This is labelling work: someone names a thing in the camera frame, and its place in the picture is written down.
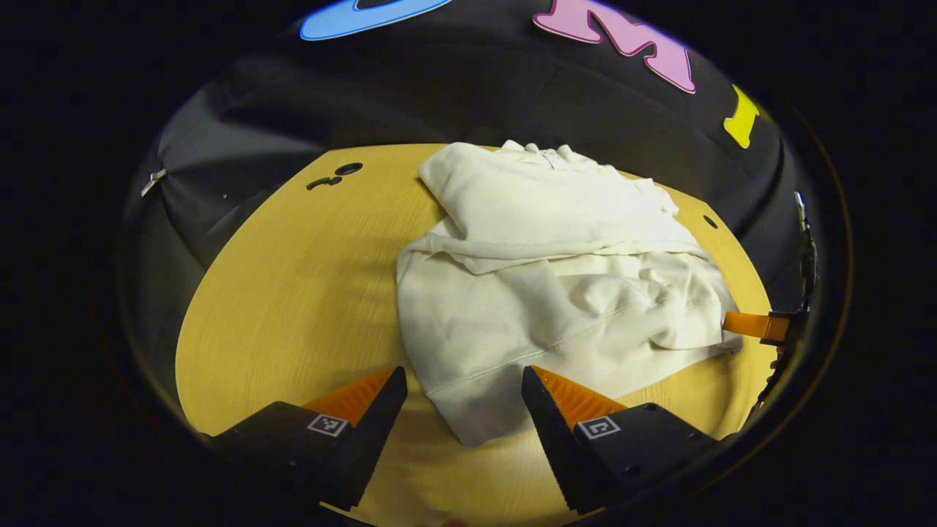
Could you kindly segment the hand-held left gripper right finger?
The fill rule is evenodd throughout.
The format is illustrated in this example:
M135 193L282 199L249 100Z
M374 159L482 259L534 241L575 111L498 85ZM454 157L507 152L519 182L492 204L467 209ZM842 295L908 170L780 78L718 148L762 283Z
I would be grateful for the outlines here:
M582 515L659 487L719 444L662 405L628 407L543 367L524 368L521 394L567 507Z

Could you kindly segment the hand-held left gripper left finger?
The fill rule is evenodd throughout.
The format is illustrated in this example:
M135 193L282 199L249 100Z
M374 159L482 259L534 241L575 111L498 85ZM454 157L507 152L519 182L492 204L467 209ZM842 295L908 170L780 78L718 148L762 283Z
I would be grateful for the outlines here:
M251 476L348 512L360 504L407 397L405 368L392 366L304 405L270 403L209 444Z

